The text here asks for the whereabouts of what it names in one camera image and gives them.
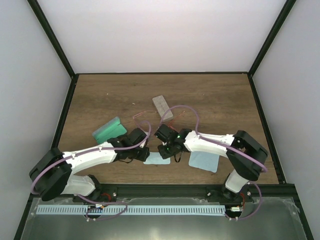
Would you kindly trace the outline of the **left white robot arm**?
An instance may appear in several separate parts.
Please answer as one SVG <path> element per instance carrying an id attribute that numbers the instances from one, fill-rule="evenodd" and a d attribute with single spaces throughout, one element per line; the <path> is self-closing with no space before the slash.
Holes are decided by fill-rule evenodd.
<path id="1" fill-rule="evenodd" d="M 95 147 L 61 152 L 50 149 L 29 172 L 31 193 L 49 201 L 60 195 L 77 195 L 91 202 L 102 196 L 102 185 L 92 175 L 78 173 L 91 167 L 126 159 L 144 162 L 150 155 L 147 141 L 114 139 Z"/>

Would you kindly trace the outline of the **pink clear-frame glasses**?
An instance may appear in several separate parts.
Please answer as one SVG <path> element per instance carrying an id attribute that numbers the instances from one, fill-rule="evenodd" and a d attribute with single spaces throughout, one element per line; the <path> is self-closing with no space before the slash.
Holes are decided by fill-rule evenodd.
<path id="1" fill-rule="evenodd" d="M 151 126 L 150 134 L 152 135 L 155 132 L 155 120 L 157 119 L 157 114 L 158 112 L 155 110 L 144 110 L 140 113 L 135 114 L 132 117 L 132 120 L 137 128 L 140 128 L 145 132 L 147 132 L 149 129 L 149 123 Z"/>

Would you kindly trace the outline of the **blue-grey glasses case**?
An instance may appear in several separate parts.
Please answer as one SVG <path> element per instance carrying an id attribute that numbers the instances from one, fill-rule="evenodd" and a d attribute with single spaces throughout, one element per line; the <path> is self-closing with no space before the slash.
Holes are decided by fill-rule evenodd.
<path id="1" fill-rule="evenodd" d="M 95 130 L 92 133 L 92 136 L 99 145 L 106 142 L 110 138 L 116 138 L 126 133 L 127 129 L 122 125 L 120 118 L 116 116 L 97 130 Z"/>

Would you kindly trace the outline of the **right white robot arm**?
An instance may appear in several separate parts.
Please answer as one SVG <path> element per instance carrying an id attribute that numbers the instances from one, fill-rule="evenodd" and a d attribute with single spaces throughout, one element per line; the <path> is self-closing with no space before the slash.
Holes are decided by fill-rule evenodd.
<path id="1" fill-rule="evenodd" d="M 240 196 L 245 185 L 257 181 L 261 173 L 268 171 L 265 166 L 268 151 L 243 130 L 236 134 L 214 135 L 188 128 L 177 132 L 162 124 L 154 135 L 162 142 L 157 149 L 164 159 L 183 152 L 204 152 L 227 158 L 233 171 L 226 177 L 221 194 L 229 202 Z"/>

